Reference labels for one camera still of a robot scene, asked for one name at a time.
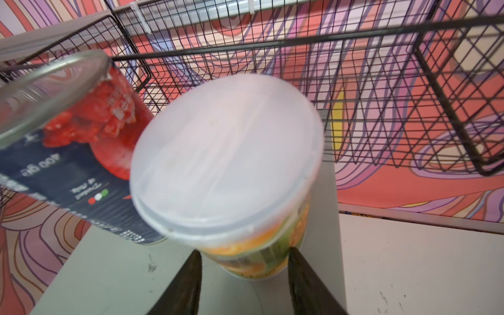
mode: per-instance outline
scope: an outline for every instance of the plastic container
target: plastic container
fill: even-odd
[[[55,60],[0,89],[0,184],[140,244],[128,179],[154,115],[100,50]]]
[[[159,233],[235,275],[265,278],[302,242],[323,146],[317,111],[289,83],[212,80],[177,98],[140,136],[133,202]]]

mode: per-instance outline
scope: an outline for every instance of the white table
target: white table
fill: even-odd
[[[302,252],[343,305],[346,290],[351,315],[504,314],[504,235],[340,214],[340,240],[332,172],[317,179]],[[190,252],[92,227],[31,315],[144,314]],[[286,272],[240,280],[204,258],[199,314],[291,314],[286,283]]]

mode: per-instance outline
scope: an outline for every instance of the dark blue label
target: dark blue label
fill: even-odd
[[[37,131],[0,150],[0,184],[136,243],[163,238],[138,215],[129,182],[106,170],[88,144],[46,148],[43,137]]]

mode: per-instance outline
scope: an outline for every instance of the italian flag colored dots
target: italian flag colored dots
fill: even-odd
[[[88,199],[88,203],[90,205],[94,205],[97,201],[100,201],[102,200],[103,198],[105,198],[106,196],[108,195],[108,189],[104,189],[102,190],[101,192],[97,193],[96,195],[94,195],[93,197],[89,198]]]

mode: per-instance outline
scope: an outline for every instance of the can label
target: can label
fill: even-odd
[[[157,242],[164,237],[142,220],[129,188],[133,148],[152,118],[111,68],[82,101],[0,150],[0,184],[127,240]]]
[[[208,258],[239,277],[263,279],[273,276],[287,266],[289,248],[300,248],[308,213],[309,197],[299,207],[297,218],[286,229],[285,224],[288,224],[289,219],[286,219],[280,226],[276,226],[249,241],[229,247],[202,249],[202,251]]]

